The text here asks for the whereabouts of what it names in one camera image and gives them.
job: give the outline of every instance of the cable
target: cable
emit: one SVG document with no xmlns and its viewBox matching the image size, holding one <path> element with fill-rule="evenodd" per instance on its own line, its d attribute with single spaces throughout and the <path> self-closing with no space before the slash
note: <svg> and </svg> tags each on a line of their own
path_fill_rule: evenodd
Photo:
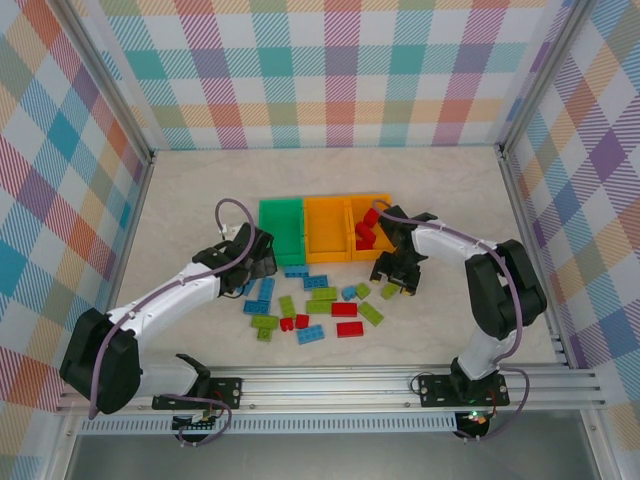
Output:
<svg viewBox="0 0 640 480">
<path fill-rule="evenodd" d="M 413 388 L 413 382 L 416 381 L 416 378 L 418 378 L 420 375 L 433 375 L 433 373 L 431 372 L 420 372 L 419 374 L 417 374 L 415 377 L 413 377 L 411 379 L 411 381 L 409 382 L 409 390 L 411 390 L 411 392 L 415 395 L 420 396 L 420 392 L 416 391 L 415 388 Z"/>
<path fill-rule="evenodd" d="M 222 428 L 220 429 L 219 432 L 212 433 L 211 435 L 207 435 L 204 438 L 204 440 L 201 440 L 199 442 L 187 442 L 184 439 L 184 437 L 182 436 L 182 432 L 187 427 L 186 426 L 180 427 L 180 429 L 178 430 L 178 439 L 182 442 L 182 446 L 183 447 L 187 446 L 187 447 L 197 448 L 197 447 L 201 447 L 203 445 L 206 445 L 207 443 L 211 443 L 214 440 L 220 438 L 222 436 L 222 434 L 231 426 L 231 419 L 233 418 L 233 414 L 231 413 L 231 408 L 229 407 L 229 405 L 227 405 L 224 402 L 220 402 L 218 400 L 213 400 L 211 398 L 183 397 L 182 395 L 174 395 L 174 394 L 163 395 L 163 397 L 172 398 L 174 400 L 188 400 L 190 402 L 208 403 L 209 405 L 215 405 L 217 407 L 222 408 L 223 410 L 226 410 L 226 412 L 228 414 L 227 421 L 224 423 L 224 425 L 222 426 Z"/>
<path fill-rule="evenodd" d="M 210 270 L 210 271 L 204 272 L 204 273 L 200 273 L 200 274 L 197 274 L 197 275 L 191 275 L 189 277 L 184 278 L 182 282 L 180 282 L 179 280 L 176 280 L 176 281 L 168 283 L 167 285 L 164 285 L 163 287 L 159 288 L 158 290 L 150 293 L 147 297 L 143 298 L 140 301 L 140 303 L 135 305 L 131 310 L 129 310 L 127 313 L 125 313 L 122 316 L 122 318 L 120 318 L 120 320 L 118 320 L 115 323 L 115 325 L 111 328 L 111 330 L 109 330 L 109 333 L 107 333 L 107 335 L 104 337 L 104 340 L 102 341 L 102 344 L 100 345 L 100 349 L 98 350 L 98 355 L 96 356 L 96 363 L 95 363 L 95 365 L 93 367 L 93 374 L 91 376 L 91 394 L 89 395 L 89 402 L 90 402 L 89 403 L 89 420 L 93 420 L 94 418 L 96 418 L 96 415 L 98 415 L 98 405 L 97 405 L 97 403 L 98 403 L 98 384 L 99 384 L 99 381 L 100 381 L 100 370 L 102 368 L 102 361 L 104 360 L 104 354 L 107 351 L 107 347 L 109 346 L 109 343 L 111 342 L 111 339 L 115 336 L 115 334 L 118 332 L 118 330 L 120 330 L 120 327 L 122 327 L 122 325 L 127 320 L 133 318 L 135 316 L 135 314 L 140 312 L 140 310 L 142 310 L 142 308 L 144 308 L 147 304 L 149 304 L 154 299 L 158 298 L 163 293 L 171 290 L 174 287 L 184 286 L 189 282 L 193 282 L 195 280 L 200 280 L 202 278 L 206 278 L 206 277 L 210 277 L 210 276 L 213 276 L 213 275 L 217 275 L 217 274 L 222 273 L 222 272 L 224 272 L 226 270 L 229 270 L 230 268 L 235 267 L 237 264 L 239 264 L 244 259 L 244 257 L 246 257 L 249 254 L 249 251 L 251 250 L 251 247 L 253 246 L 253 241 L 255 240 L 255 236 L 256 236 L 256 225 L 255 225 L 255 223 L 253 221 L 253 217 L 251 216 L 251 213 L 249 212 L 247 207 L 245 207 L 238 200 L 235 200 L 233 198 L 223 198 L 216 205 L 215 214 L 214 214 L 215 215 L 215 220 L 216 220 L 216 223 L 218 224 L 218 228 L 219 229 L 222 229 L 222 223 L 220 222 L 220 207 L 225 203 L 233 203 L 234 205 L 239 207 L 240 210 L 242 210 L 244 212 L 244 214 L 247 216 L 247 220 L 248 220 L 249 226 L 250 226 L 250 234 L 249 234 L 249 242 L 247 243 L 246 247 L 244 248 L 244 250 L 242 250 L 242 252 L 240 253 L 240 255 L 238 255 L 237 258 L 233 259 L 232 261 L 230 261 L 229 263 L 227 263 L 225 265 L 222 265 L 221 267 L 214 268 L 213 270 Z"/>
<path fill-rule="evenodd" d="M 522 409 L 524 408 L 524 405 L 527 403 L 527 399 L 529 398 L 529 390 L 531 388 L 531 382 L 529 380 L 529 376 L 527 375 L 527 373 L 520 369 L 520 368 L 515 368 L 515 367 L 498 367 L 498 362 L 500 362 L 501 360 L 504 360 L 505 358 L 509 358 L 510 356 L 512 356 L 516 350 L 518 350 L 518 347 L 520 347 L 520 343 L 522 341 L 522 331 L 524 329 L 523 326 L 523 320 L 522 320 L 522 306 L 520 304 L 520 297 L 518 296 L 518 289 L 516 288 L 516 284 L 515 281 L 513 280 L 513 277 L 511 276 L 511 272 L 509 271 L 509 269 L 507 268 L 507 266 L 505 265 L 504 261 L 502 260 L 502 258 L 500 258 L 500 256 L 486 243 L 481 242 L 478 239 L 475 239 L 469 235 L 467 235 L 466 233 L 462 233 L 459 232 L 457 230 L 454 230 L 453 228 L 447 227 L 445 225 L 438 225 L 438 224 L 430 224 L 428 222 L 423 222 L 421 220 L 414 220 L 411 218 L 400 218 L 400 217 L 396 217 L 393 215 L 389 215 L 388 213 L 383 212 L 382 210 L 380 210 L 380 208 L 378 208 L 376 206 L 376 203 L 381 203 L 383 205 L 385 205 L 387 208 L 391 207 L 391 205 L 388 202 L 385 202 L 384 200 L 381 199 L 376 199 L 373 201 L 372 207 L 373 209 L 378 212 L 380 214 L 380 216 L 387 218 L 393 222 L 398 222 L 398 223 L 404 223 L 407 225 L 418 225 L 421 227 L 425 227 L 425 228 L 430 228 L 432 230 L 441 230 L 445 233 L 448 233 L 450 235 L 453 235 L 454 237 L 457 237 L 465 242 L 470 243 L 471 245 L 477 245 L 480 248 L 482 248 L 483 250 L 485 250 L 489 255 L 491 255 L 491 257 L 495 260 L 496 264 L 500 267 L 500 270 L 502 271 L 502 274 L 504 275 L 504 277 L 507 279 L 507 285 L 509 287 L 509 293 L 511 294 L 511 298 L 513 299 L 513 306 L 515 309 L 515 313 L 516 313 L 516 339 L 513 342 L 512 347 L 505 353 L 498 355 L 496 358 L 493 359 L 493 363 L 496 365 L 497 368 L 501 368 L 503 371 L 505 372 L 516 372 L 516 373 L 520 373 L 523 377 L 524 377 L 524 382 L 525 382 L 525 388 L 524 388 L 524 394 L 522 396 L 522 401 L 520 402 L 520 405 L 518 405 L 518 408 L 516 409 L 516 411 L 513 413 L 513 415 L 509 418 L 509 420 L 507 420 L 506 423 L 504 423 L 500 428 L 498 428 L 497 430 L 494 430 L 493 432 L 485 435 L 483 438 L 485 440 L 489 440 L 491 438 L 494 438 L 495 436 L 499 435 L 500 433 L 504 432 L 505 430 L 507 430 L 507 428 L 509 428 L 511 426 L 511 424 L 514 422 L 514 420 L 520 415 L 520 413 L 522 412 Z M 413 380 L 411 381 L 411 390 L 413 391 Z M 462 434 L 462 436 L 466 437 L 466 438 L 473 438 L 471 437 L 469 434 L 465 433 L 465 432 L 458 432 L 460 434 Z"/>
</svg>

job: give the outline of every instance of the marble surface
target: marble surface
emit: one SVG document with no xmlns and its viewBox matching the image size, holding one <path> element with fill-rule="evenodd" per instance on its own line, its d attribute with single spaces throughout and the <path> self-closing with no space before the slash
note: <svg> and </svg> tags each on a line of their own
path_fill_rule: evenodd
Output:
<svg viewBox="0 0 640 480">
<path fill-rule="evenodd" d="M 296 149 L 162 152 L 157 160 L 118 304 L 132 301 L 179 272 L 202 248 L 220 240 L 213 217 L 217 201 L 234 197 L 256 216 L 263 198 L 388 192 L 409 215 L 429 211 L 448 225 L 479 238 L 518 238 L 509 200 L 490 147 L 399 149 Z M 233 206 L 228 224 L 244 221 Z M 314 264 L 343 287 L 369 278 L 372 262 Z M 276 275 L 277 297 L 292 295 L 304 312 L 302 280 Z M 367 298 L 385 320 L 365 335 L 338 339 L 329 315 L 312 316 L 326 339 L 299 346 L 295 334 L 274 332 L 256 340 L 240 300 L 219 298 L 192 311 L 156 337 L 146 354 L 188 353 L 205 365 L 449 364 L 465 348 L 475 322 L 466 279 L 437 259 L 422 264 L 414 297 Z M 249 298 L 255 298 L 254 290 Z M 555 361 L 547 325 L 539 318 L 525 330 L 513 362 Z"/>
</svg>

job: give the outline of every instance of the metal frame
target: metal frame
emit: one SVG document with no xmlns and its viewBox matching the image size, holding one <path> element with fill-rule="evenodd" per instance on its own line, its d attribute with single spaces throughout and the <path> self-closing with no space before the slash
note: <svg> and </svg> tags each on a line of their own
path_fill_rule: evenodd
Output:
<svg viewBox="0 0 640 480">
<path fill-rule="evenodd" d="M 120 125 L 122 125 L 136 153 L 144 158 L 147 163 L 151 163 L 153 149 L 144 137 L 138 122 L 134 118 L 133 113 L 131 113 L 131 109 L 120 93 L 120 89 L 116 85 L 115 80 L 109 73 L 109 69 L 102 59 L 102 55 L 100 55 L 100 52 L 96 49 L 93 41 L 87 34 L 75 9 L 69 5 L 67 0 L 47 0 L 47 3 L 71 40 L 71 43 L 78 51 L 82 63 L 91 74 L 98 90 L 100 90 L 105 97 L 116 119 Z"/>
<path fill-rule="evenodd" d="M 74 45 L 81 52 L 83 61 L 87 64 L 87 68 L 98 87 L 114 109 L 116 117 L 126 128 L 126 132 L 135 143 L 136 149 L 149 163 L 144 173 L 123 254 L 116 269 L 113 290 L 108 302 L 108 306 L 111 308 L 117 299 L 153 173 L 151 149 L 73 8 L 69 6 L 67 0 L 49 0 L 49 2 L 52 10 L 60 19 L 60 23 L 72 38 Z M 516 188 L 508 158 L 502 152 L 511 151 L 523 135 L 544 93 L 562 65 L 573 40 L 595 4 L 596 0 L 576 2 L 547 57 L 547 61 L 540 70 L 529 97 L 515 119 L 504 146 L 496 151 L 522 240 L 532 255 L 536 273 L 549 295 L 552 295 L 552 290 L 543 274 L 543 263 L 539 257 L 539 251 L 535 248 L 533 241 L 535 237 L 532 234 L 531 226 L 526 221 L 523 200 Z M 570 365 L 576 365 L 575 356 L 570 349 L 565 348 L 569 345 L 563 344 L 562 339 L 566 339 L 567 336 L 562 322 L 559 321 L 557 306 L 553 301 L 549 303 L 550 308 L 546 314 L 546 320 L 556 351 L 557 363 L 521 366 L 531 378 L 531 393 L 527 402 L 527 410 L 579 410 L 601 475 L 603 478 L 621 478 L 602 423 L 601 409 L 606 407 L 604 394 L 600 390 L 593 371 L 569 368 Z M 283 414 L 309 418 L 310 416 L 336 414 L 382 416 L 418 415 L 424 414 L 426 411 L 449 414 L 461 411 L 459 408 L 422 409 L 418 397 L 409 389 L 408 382 L 417 373 L 424 371 L 436 374 L 449 373 L 449 367 L 445 365 L 256 367 L 216 368 L 212 370 L 216 376 L 239 376 L 244 379 L 243 404 L 234 415 L 235 418 L 239 417 L 240 419 L 279 418 Z M 512 404 L 502 410 L 514 410 L 522 399 L 524 382 L 517 374 L 506 373 L 505 376 Z M 154 420 L 166 418 L 167 412 L 153 411 L 150 405 L 150 398 L 136 399 L 119 412 L 118 418 L 133 419 L 140 418 L 140 416 Z M 43 478 L 64 478 L 75 439 L 79 433 L 82 433 L 82 417 L 87 413 L 88 401 L 72 389 L 65 390 L 58 408 L 58 414 L 61 415 L 59 417 L 58 441 L 53 446 L 52 460 L 48 464 L 46 475 Z M 109 425 L 117 433 L 118 424 Z"/>
<path fill-rule="evenodd" d="M 549 86 L 556 78 L 556 74 L 562 67 L 564 60 L 569 54 L 571 45 L 582 30 L 582 26 L 589 18 L 591 11 L 598 3 L 598 0 L 575 0 L 573 7 L 558 33 L 558 37 L 553 43 L 544 64 L 540 67 L 538 75 L 524 100 L 520 111 L 511 124 L 511 129 L 505 137 L 502 146 L 503 151 L 510 152 L 522 137 L 527 126 L 533 119 L 538 105 L 542 101 Z"/>
</svg>

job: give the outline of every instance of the yellow tray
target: yellow tray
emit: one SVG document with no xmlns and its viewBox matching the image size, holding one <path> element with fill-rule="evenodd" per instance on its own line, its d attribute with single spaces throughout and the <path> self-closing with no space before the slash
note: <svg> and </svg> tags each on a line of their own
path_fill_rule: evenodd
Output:
<svg viewBox="0 0 640 480">
<path fill-rule="evenodd" d="M 393 251 L 379 225 L 373 228 L 376 242 L 372 250 L 356 250 L 355 224 L 361 222 L 373 200 L 391 203 L 388 194 L 304 199 L 304 244 L 307 263 L 376 260 L 384 251 Z"/>
</svg>

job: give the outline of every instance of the plaid wall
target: plaid wall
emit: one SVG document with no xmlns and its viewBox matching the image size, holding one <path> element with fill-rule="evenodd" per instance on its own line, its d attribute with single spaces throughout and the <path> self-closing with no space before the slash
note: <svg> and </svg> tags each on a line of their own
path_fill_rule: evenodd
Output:
<svg viewBox="0 0 640 480">
<path fill-rule="evenodd" d="M 104 309 L 143 162 L 45 0 L 0 2 L 0 479 L 35 478 L 77 316 Z"/>
<path fill-rule="evenodd" d="M 639 0 L 597 4 L 515 153 L 571 346 L 640 471 Z"/>
<path fill-rule="evenodd" d="M 74 0 L 170 149 L 493 144 L 561 3 Z"/>
</svg>

